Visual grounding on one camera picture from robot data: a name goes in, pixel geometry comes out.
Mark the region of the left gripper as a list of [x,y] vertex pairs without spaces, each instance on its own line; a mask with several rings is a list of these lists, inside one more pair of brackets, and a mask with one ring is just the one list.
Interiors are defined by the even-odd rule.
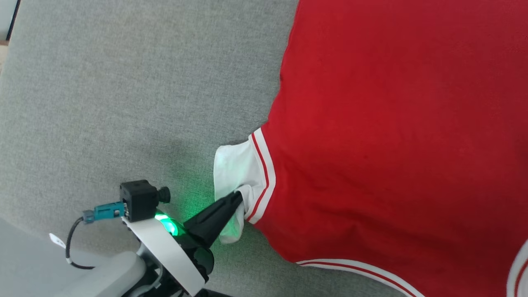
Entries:
[[198,297],[214,266],[209,248],[241,203],[242,194],[234,191],[194,215],[184,226],[160,210],[151,219],[121,219],[140,241],[140,254],[146,254],[163,269],[160,285],[165,293],[185,292],[189,297]]

